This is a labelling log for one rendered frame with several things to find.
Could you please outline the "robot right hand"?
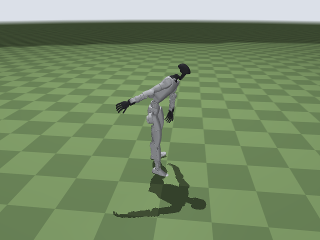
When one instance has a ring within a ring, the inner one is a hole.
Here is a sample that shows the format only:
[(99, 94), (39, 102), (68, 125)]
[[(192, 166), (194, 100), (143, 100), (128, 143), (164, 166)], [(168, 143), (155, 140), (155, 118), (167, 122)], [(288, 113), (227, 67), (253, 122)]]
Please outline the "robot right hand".
[(129, 107), (129, 105), (132, 106), (135, 103), (136, 102), (130, 103), (130, 99), (128, 99), (128, 101), (122, 101), (122, 102), (116, 104), (116, 109), (118, 108), (116, 111), (118, 111), (120, 109), (118, 111), (118, 113), (120, 113), (120, 111), (124, 109), (124, 111), (122, 112), (122, 113), (124, 113), (126, 111), (126, 109)]

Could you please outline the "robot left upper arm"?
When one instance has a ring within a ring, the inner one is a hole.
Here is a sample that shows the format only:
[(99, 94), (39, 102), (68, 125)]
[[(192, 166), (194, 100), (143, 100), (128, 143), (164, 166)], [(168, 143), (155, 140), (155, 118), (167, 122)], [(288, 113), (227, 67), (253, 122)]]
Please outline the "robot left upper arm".
[[(178, 85), (179, 85), (179, 83), (180, 83), (180, 81), (178, 80)], [(173, 93), (171, 93), (171, 94), (169, 95), (169, 98), (170, 98), (171, 100), (174, 100), (174, 99), (177, 97), (177, 94), (175, 93), (176, 90), (177, 90), (177, 88), (174, 90)]]

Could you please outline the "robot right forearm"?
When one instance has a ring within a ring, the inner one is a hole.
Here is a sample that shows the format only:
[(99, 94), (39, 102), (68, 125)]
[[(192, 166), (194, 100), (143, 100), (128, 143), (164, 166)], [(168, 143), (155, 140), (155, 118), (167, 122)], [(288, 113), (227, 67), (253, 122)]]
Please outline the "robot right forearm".
[(140, 101), (147, 99), (149, 95), (152, 95), (154, 93), (153, 90), (146, 90), (144, 92), (142, 92), (142, 94), (139, 94), (138, 96), (135, 96), (133, 98), (131, 98), (129, 101), (130, 103), (139, 103)]

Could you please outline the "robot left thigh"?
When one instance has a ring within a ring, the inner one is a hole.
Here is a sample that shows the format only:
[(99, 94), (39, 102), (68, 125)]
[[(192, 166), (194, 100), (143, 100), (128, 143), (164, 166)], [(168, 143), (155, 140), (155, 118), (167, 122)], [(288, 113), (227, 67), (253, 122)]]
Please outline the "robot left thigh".
[[(160, 125), (161, 125), (161, 130), (163, 129), (163, 125), (164, 125), (164, 112), (163, 112), (163, 109), (162, 107), (160, 106), (160, 109), (159, 109), (159, 113), (158, 113), (158, 118), (159, 118), (159, 121), (160, 121)], [(151, 133), (152, 135), (152, 133)], [(153, 135), (152, 135), (153, 136)]]

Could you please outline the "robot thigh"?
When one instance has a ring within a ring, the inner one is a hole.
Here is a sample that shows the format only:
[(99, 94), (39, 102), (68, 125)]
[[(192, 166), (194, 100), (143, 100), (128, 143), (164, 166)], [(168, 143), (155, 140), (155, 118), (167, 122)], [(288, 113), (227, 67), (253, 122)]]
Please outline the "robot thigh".
[[(158, 113), (158, 118), (159, 118), (159, 121), (160, 121), (160, 125), (161, 125), (161, 130), (163, 129), (163, 125), (164, 125), (164, 112), (163, 112), (163, 109), (162, 107), (160, 106), (160, 109), (159, 109), (159, 113)], [(152, 133), (151, 133), (152, 135)], [(153, 136), (153, 135), (152, 135)]]
[(154, 140), (151, 143), (155, 143), (156, 147), (158, 148), (162, 139), (162, 128), (160, 120), (158, 116), (154, 114), (153, 111), (151, 111), (149, 112), (149, 115), (146, 116), (146, 121), (148, 124), (153, 124), (151, 125), (151, 133)]

